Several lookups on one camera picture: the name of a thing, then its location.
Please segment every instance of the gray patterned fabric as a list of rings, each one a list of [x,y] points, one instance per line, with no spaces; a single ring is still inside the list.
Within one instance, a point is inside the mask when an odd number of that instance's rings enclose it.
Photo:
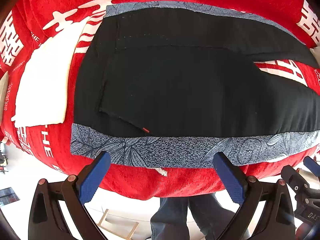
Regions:
[[[320,143],[320,131],[286,132],[240,138],[117,138],[72,124],[71,153],[94,159],[102,150],[115,164],[164,168],[212,168],[213,156],[224,152],[237,166],[281,160]]]
[[[243,18],[254,20],[262,23],[266,23],[272,25],[291,36],[295,37],[297,40],[298,38],[294,36],[289,30],[282,27],[278,23],[267,20],[259,15],[252,14],[252,13],[242,13],[231,9],[220,8],[212,5],[200,4],[200,3],[191,3],[191,2],[178,2],[178,1],[151,1],[151,2],[129,2],[129,3],[118,3],[108,5],[106,10],[105,17],[110,17],[114,15],[119,15],[125,12],[137,11],[140,9],[146,8],[180,8],[180,9],[187,9],[194,12],[201,12],[205,14],[215,15],[215,16],[227,16],[227,17],[235,17],[235,18]]]

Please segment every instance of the pants leg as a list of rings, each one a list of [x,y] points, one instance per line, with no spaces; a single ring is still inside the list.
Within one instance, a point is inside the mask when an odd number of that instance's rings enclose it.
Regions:
[[[206,240],[215,240],[231,221],[234,212],[224,209],[214,194],[189,197],[189,208]],[[250,237],[247,230],[242,240]]]
[[[190,240],[187,213],[187,197],[160,198],[160,208],[150,220],[152,240]]]

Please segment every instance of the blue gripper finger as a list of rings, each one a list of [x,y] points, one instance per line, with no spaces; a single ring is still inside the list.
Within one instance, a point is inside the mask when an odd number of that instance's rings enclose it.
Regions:
[[[246,175],[234,166],[223,152],[213,157],[213,166],[234,203],[242,205],[248,189]]]
[[[92,200],[93,195],[109,170],[110,164],[110,154],[102,151],[90,165],[85,166],[79,173],[76,188],[82,205]]]
[[[303,159],[303,164],[316,176],[320,177],[320,166],[309,156]]]

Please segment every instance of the red bedspread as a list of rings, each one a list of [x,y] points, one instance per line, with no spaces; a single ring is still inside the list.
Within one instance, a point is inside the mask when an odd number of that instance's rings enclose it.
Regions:
[[[111,1],[112,3],[121,3],[154,0],[19,0],[12,9],[12,16],[9,16],[7,23],[5,23],[11,28],[13,35],[9,37],[8,33],[7,36],[4,36],[4,40],[12,40],[13,42],[7,42],[7,47],[3,52],[0,48],[3,58],[3,61],[0,59],[0,68],[4,72],[9,71],[9,87],[5,99],[1,130],[17,147],[66,174],[77,174],[84,165],[92,161],[70,153],[76,76],[90,42],[79,42],[72,60],[68,80],[68,106],[63,124],[16,129],[11,122],[11,117],[15,115],[15,97],[25,64],[30,59],[33,50],[44,43],[48,37],[57,34],[57,31],[60,31],[64,24],[68,24],[68,21],[80,22],[87,16],[92,17],[87,23],[88,29],[91,31],[88,31],[84,36],[94,35],[102,21],[102,12],[105,11],[107,5],[111,4]],[[319,42],[318,19],[305,0],[178,1],[204,3],[258,14],[279,23],[309,48],[315,47]],[[308,87],[320,94],[319,72],[301,63],[296,64],[303,73]],[[258,66],[260,68],[270,67],[266,64],[258,64]],[[49,141],[50,145],[44,144],[44,141]],[[313,154],[315,150],[316,147],[313,147],[279,162],[247,165],[242,169],[248,175],[255,175],[258,178],[272,176],[278,174],[284,165],[294,166],[301,162],[306,155]],[[155,170],[115,164],[111,165],[100,187],[130,198],[143,200],[153,196],[188,196],[223,189],[223,185],[213,169],[165,168]]]

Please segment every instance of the screw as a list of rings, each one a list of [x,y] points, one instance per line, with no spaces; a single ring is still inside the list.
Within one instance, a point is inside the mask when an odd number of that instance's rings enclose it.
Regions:
[[[285,181],[284,181],[283,179],[280,179],[280,180],[279,180],[279,184],[280,184],[281,186],[284,186],[284,185],[285,185]]]
[[[257,178],[255,176],[249,176],[248,177],[248,181],[250,182],[256,182],[257,181]]]
[[[45,179],[41,179],[41,180],[39,180],[39,182],[38,182],[39,185],[43,185],[44,183],[45,183]]]
[[[75,175],[70,175],[70,176],[68,177],[68,181],[70,181],[70,182],[75,181],[75,179],[76,179],[76,176],[75,176]]]

